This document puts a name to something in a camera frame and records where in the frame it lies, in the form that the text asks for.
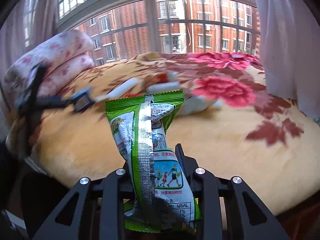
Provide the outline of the green snack wrapper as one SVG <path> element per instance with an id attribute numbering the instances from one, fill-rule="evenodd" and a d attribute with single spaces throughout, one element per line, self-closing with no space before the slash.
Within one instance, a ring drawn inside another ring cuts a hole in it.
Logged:
<path id="1" fill-rule="evenodd" d="M 166 139 L 183 103 L 181 90 L 105 102 L 111 133 L 128 164 L 136 195 L 125 211 L 131 230 L 196 229 L 199 207 Z"/>

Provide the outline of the white paper tube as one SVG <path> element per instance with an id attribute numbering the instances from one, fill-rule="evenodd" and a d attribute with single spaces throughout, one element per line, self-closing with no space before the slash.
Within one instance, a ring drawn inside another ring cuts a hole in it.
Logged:
<path id="1" fill-rule="evenodd" d="M 135 77 L 125 81 L 114 90 L 110 91 L 108 94 L 101 95 L 95 98 L 95 102 L 102 102 L 106 100 L 113 100 L 120 98 L 125 93 L 127 93 L 131 88 L 139 84 L 139 80 Z"/>

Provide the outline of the red green toy car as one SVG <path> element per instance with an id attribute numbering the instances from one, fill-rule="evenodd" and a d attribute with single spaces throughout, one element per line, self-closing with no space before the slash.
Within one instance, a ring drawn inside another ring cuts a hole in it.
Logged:
<path id="1" fill-rule="evenodd" d="M 167 73 L 158 73 L 156 74 L 156 83 L 167 83 L 170 82 L 170 78 Z"/>

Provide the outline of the folded white floral quilt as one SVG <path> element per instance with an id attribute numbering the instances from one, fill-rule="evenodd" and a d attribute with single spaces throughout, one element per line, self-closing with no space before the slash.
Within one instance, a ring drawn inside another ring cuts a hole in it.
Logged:
<path id="1" fill-rule="evenodd" d="M 44 63 L 48 66 L 38 96 L 54 96 L 84 70 L 94 67 L 87 54 L 94 48 L 92 39 L 79 30 L 61 32 L 22 55 L 4 76 L 4 94 L 13 105 L 27 87 L 31 69 Z"/>

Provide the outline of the yellow floral bed blanket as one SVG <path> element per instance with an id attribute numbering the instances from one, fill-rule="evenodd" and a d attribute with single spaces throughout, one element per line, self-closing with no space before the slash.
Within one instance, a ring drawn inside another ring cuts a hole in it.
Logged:
<path id="1" fill-rule="evenodd" d="M 242 177 L 274 213 L 284 212 L 319 190 L 319 126 L 295 102 L 266 91 L 260 60 L 244 53 L 147 53 L 79 74 L 62 91 L 91 87 L 105 94 L 130 78 L 175 73 L 182 86 L 213 96 L 222 107 L 174 119 L 169 147 L 222 178 Z M 31 158 L 61 183 L 98 179 L 123 164 L 103 103 L 81 114 L 46 111 Z"/>

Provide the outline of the left sheer curtain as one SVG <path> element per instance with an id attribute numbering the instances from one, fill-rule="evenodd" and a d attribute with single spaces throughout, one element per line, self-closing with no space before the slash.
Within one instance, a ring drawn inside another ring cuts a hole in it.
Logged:
<path id="1" fill-rule="evenodd" d="M 26 52 L 56 34 L 57 0 L 19 0 L 1 27 L 1 77 Z"/>

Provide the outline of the sheer curtain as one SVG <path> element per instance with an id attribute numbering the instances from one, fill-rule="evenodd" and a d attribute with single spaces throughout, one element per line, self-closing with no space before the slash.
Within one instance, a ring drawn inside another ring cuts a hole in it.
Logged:
<path id="1" fill-rule="evenodd" d="M 26 52 L 56 34 L 57 0 L 19 0 L 1 27 L 1 77 Z"/>
<path id="2" fill-rule="evenodd" d="M 268 93 L 319 117 L 319 25 L 303 0 L 255 0 Z"/>

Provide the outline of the right sheer curtain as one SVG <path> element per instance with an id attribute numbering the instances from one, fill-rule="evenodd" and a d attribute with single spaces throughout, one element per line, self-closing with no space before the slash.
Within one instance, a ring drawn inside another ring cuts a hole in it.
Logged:
<path id="1" fill-rule="evenodd" d="M 319 117 L 319 25 L 303 0 L 255 0 L 268 93 Z"/>

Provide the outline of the barred window frame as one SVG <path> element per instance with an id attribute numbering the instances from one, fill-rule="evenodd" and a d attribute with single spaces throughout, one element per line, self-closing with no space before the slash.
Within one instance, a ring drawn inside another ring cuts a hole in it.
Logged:
<path id="1" fill-rule="evenodd" d="M 57 0 L 58 31 L 78 29 L 93 40 L 97 65 L 161 53 L 260 50 L 255 0 Z"/>

